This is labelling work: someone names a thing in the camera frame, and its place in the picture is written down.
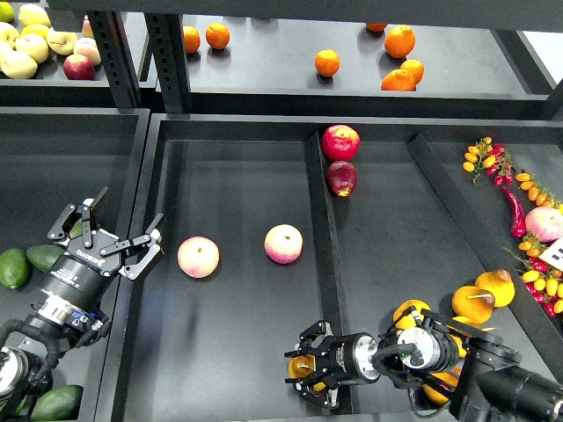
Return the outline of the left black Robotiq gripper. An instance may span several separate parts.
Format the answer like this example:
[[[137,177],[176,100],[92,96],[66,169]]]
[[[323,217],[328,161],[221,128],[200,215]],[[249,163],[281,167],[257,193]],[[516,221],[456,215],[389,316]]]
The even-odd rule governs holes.
[[[164,256],[160,245],[159,229],[164,215],[156,214],[145,232],[137,237],[120,241],[104,229],[98,229],[97,217],[106,204],[108,187],[103,186],[94,198],[81,204],[69,203],[49,230],[47,238],[54,244],[67,246],[70,256],[105,276],[117,273],[132,281],[143,281],[158,260]],[[135,264],[124,264],[123,257],[131,258],[143,252]]]

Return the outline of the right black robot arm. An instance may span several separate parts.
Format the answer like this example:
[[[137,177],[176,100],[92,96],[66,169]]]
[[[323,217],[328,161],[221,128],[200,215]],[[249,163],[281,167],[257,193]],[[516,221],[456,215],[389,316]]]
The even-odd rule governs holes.
[[[299,335],[285,382],[312,404],[335,409],[345,386],[386,377],[398,389],[431,388],[458,421],[560,421],[562,387],[521,367],[522,356],[501,338],[431,310],[407,307],[407,329],[390,327],[336,336],[320,320]]]

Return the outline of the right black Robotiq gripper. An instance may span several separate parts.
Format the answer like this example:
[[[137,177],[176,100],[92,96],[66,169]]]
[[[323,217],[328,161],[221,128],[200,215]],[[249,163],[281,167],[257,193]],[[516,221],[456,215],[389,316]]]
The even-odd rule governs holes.
[[[311,355],[315,357],[317,378],[290,377],[284,381],[297,391],[303,400],[325,409],[339,407],[339,386],[345,371],[338,362],[337,350],[343,345],[343,337],[333,336],[332,326],[319,320],[299,334],[295,348],[285,352],[286,358]]]

